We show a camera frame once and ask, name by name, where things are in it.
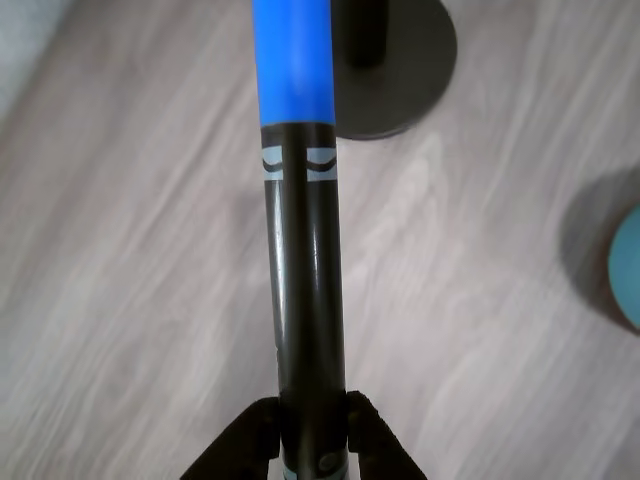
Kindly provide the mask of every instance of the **blue grip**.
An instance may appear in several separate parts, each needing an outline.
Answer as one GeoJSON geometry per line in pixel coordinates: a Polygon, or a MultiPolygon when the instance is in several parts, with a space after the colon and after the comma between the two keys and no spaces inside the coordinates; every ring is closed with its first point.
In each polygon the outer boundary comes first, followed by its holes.
{"type": "Polygon", "coordinates": [[[260,124],[335,124],[330,0],[253,0],[260,124]]]}

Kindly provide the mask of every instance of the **black post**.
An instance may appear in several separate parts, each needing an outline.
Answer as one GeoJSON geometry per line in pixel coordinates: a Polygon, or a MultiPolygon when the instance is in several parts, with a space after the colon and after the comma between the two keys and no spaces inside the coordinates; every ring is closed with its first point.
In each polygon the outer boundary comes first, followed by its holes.
{"type": "Polygon", "coordinates": [[[439,0],[332,0],[336,132],[399,133],[444,94],[455,65],[453,23],[439,0]]]}
{"type": "Polygon", "coordinates": [[[354,68],[372,68],[384,62],[389,0],[348,0],[339,2],[337,8],[343,9],[347,63],[354,68]]]}

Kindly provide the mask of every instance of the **teal ball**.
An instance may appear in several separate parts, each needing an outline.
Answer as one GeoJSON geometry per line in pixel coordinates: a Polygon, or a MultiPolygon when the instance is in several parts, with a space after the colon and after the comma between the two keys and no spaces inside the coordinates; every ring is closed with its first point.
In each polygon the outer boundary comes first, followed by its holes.
{"type": "Polygon", "coordinates": [[[640,329],[640,205],[622,222],[613,239],[609,281],[620,309],[640,329]]]}

